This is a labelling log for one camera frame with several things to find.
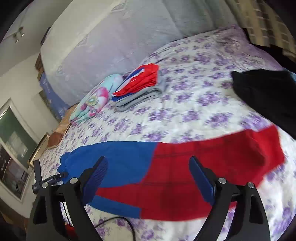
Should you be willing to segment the folded floral blanket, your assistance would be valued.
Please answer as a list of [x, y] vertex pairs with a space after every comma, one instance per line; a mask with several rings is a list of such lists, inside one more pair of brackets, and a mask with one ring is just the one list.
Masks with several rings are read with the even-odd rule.
[[104, 78], [76, 106], [69, 118], [71, 123], [76, 125], [95, 117], [107, 104], [112, 94], [116, 92], [122, 82], [123, 77], [120, 74], [113, 74]]

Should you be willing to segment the blue and red pants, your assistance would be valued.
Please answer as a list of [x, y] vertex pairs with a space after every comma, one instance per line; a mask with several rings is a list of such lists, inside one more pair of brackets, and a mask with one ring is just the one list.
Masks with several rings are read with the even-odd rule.
[[105, 157], [107, 172], [88, 200], [90, 206], [131, 218], [184, 221], [205, 217], [211, 209], [190, 173], [192, 156], [237, 185], [259, 184], [285, 160], [278, 130], [270, 126], [178, 144], [108, 141], [82, 146], [61, 156], [58, 172], [68, 173], [67, 182]]

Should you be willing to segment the window with white frame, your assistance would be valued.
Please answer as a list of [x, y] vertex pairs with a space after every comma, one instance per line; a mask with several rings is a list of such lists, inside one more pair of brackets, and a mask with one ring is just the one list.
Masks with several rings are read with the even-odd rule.
[[31, 173], [30, 157], [38, 138], [11, 99], [1, 107], [1, 185], [18, 201]]

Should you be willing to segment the folded grey garment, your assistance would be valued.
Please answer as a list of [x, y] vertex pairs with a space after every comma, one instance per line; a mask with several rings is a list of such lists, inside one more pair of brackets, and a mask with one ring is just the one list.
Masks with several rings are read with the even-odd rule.
[[156, 81], [155, 86], [146, 87], [136, 93], [117, 100], [114, 104], [114, 110], [116, 112], [123, 112], [144, 101], [160, 97], [166, 90], [164, 75], [160, 70], [157, 72]]

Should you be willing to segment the black garment on bed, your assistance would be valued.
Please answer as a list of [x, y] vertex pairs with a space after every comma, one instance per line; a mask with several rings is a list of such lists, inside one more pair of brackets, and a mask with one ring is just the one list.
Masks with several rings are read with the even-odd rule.
[[231, 72], [233, 90], [248, 106], [295, 138], [295, 62], [272, 45], [257, 50], [269, 54], [280, 70]]

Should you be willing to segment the checkered beige curtain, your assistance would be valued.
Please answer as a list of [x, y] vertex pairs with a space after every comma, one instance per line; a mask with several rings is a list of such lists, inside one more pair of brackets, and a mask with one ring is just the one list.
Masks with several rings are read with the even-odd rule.
[[227, 1], [241, 28], [247, 30], [250, 42], [260, 46], [277, 46], [289, 57], [295, 57], [295, 39], [280, 16], [264, 1]]

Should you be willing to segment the blue patterned bedding stack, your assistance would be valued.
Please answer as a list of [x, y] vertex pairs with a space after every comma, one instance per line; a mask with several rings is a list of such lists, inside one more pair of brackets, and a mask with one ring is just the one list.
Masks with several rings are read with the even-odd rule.
[[37, 79], [42, 89], [39, 94], [56, 121], [60, 122], [65, 116], [66, 111], [69, 109], [69, 105], [66, 104], [51, 87], [43, 68], [41, 54], [37, 57], [35, 69], [38, 72]]

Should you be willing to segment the purple floral bedspread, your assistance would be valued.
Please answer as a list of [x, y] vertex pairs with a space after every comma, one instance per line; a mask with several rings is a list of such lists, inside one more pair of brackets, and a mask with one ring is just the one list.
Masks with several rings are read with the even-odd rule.
[[[166, 90], [160, 98], [118, 113], [110, 101], [94, 118], [71, 127], [57, 148], [41, 157], [42, 177], [57, 173], [60, 157], [80, 146], [106, 141], [184, 143], [271, 125], [231, 89], [231, 71], [280, 70], [267, 53], [249, 44], [234, 26], [175, 41], [142, 63], [160, 66]], [[278, 240], [295, 216], [295, 140], [278, 128], [284, 164], [259, 187], [271, 240]], [[205, 218], [169, 222], [131, 219], [137, 240], [193, 240]]]

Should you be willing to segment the folded red blue garment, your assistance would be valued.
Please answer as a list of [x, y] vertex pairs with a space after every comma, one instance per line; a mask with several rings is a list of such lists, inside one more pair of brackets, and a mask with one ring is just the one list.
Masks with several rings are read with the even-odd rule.
[[157, 83], [159, 66], [153, 63], [140, 65], [133, 70], [123, 81], [116, 92], [112, 94], [112, 101], [118, 101], [124, 97], [138, 93], [147, 87], [153, 87]]

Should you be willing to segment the white lace covered headboard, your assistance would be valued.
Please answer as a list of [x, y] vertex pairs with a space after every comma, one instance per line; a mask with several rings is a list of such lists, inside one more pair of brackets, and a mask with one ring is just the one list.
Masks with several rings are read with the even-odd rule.
[[50, 28], [41, 58], [55, 93], [73, 105], [163, 45], [234, 24], [226, 1], [73, 1]]

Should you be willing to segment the framed picture leaning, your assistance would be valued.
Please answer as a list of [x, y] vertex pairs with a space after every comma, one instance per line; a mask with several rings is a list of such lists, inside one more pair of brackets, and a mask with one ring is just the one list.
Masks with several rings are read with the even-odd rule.
[[31, 157], [28, 160], [28, 164], [31, 168], [34, 168], [33, 162], [35, 160], [38, 160], [43, 155], [44, 151], [47, 149], [49, 138], [50, 138], [50, 135], [46, 133], [40, 140], [35, 150], [33, 151]]

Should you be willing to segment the orange brown pillow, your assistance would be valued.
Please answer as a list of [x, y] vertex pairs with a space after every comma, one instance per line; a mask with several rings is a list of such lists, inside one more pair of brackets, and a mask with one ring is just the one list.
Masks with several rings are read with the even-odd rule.
[[60, 142], [62, 141], [63, 137], [66, 135], [67, 131], [71, 126], [70, 116], [77, 107], [78, 104], [71, 106], [65, 113], [64, 117], [60, 121], [58, 127], [55, 131], [50, 135], [48, 140], [48, 149], [53, 149], [58, 147]]

